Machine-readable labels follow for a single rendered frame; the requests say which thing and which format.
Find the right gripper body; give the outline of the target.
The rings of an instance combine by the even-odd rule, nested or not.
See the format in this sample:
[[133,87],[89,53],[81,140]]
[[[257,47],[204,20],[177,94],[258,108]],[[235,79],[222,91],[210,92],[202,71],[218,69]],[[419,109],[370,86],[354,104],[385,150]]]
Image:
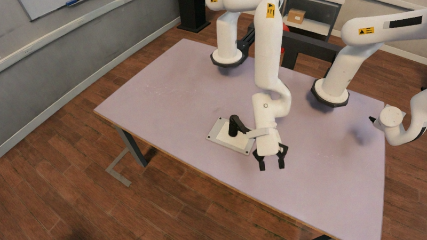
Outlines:
[[[268,135],[264,135],[256,138],[257,142],[257,152],[259,156],[269,156],[276,155],[278,150],[280,151],[279,143],[281,143],[281,139],[276,129],[269,129]],[[283,152],[283,148],[281,148],[281,152]]]

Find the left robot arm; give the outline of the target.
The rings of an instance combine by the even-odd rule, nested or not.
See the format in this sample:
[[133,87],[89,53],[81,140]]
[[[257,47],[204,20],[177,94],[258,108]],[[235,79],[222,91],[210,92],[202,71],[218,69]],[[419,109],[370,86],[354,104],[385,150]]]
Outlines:
[[[385,42],[427,39],[427,9],[351,19],[342,27],[341,38],[347,46],[338,53],[326,78],[315,83],[317,94],[332,103],[346,101],[346,88],[359,67]],[[411,98],[410,108],[407,131],[402,124],[406,113],[397,107],[387,104],[376,119],[390,145],[412,142],[427,129],[427,89]]]

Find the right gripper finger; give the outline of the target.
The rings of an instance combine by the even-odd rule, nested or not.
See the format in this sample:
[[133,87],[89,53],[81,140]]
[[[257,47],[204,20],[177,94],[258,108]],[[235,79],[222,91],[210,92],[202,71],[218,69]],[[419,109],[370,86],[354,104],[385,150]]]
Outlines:
[[283,148],[283,152],[281,152],[281,151],[278,150],[278,153],[276,153],[276,155],[279,158],[278,159],[279,169],[284,169],[284,166],[285,166],[285,164],[284,164],[284,158],[285,158],[285,156],[287,154],[287,151],[288,151],[289,147],[286,146],[286,145],[283,145],[283,144],[281,144],[279,142],[278,142],[278,144],[279,144],[279,147]]
[[252,154],[254,155],[255,159],[259,162],[259,168],[260,171],[265,171],[265,162],[263,161],[265,156],[258,156],[257,155],[257,149],[255,149]]

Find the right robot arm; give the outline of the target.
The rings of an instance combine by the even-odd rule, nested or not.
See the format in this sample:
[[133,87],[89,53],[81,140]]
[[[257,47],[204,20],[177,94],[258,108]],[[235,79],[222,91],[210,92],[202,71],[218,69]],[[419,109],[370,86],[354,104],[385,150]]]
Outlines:
[[[256,11],[255,26],[255,84],[261,89],[280,94],[272,100],[268,92],[254,94],[252,106],[256,129],[246,132],[247,139],[269,134],[275,129],[275,118],[285,117],[290,112],[291,93],[278,79],[283,22],[280,7],[283,0],[205,0],[213,11],[226,9],[217,19],[217,45],[212,56],[220,63],[234,63],[241,59],[242,53],[236,48],[237,21],[242,12]],[[279,9],[278,9],[279,7]]]

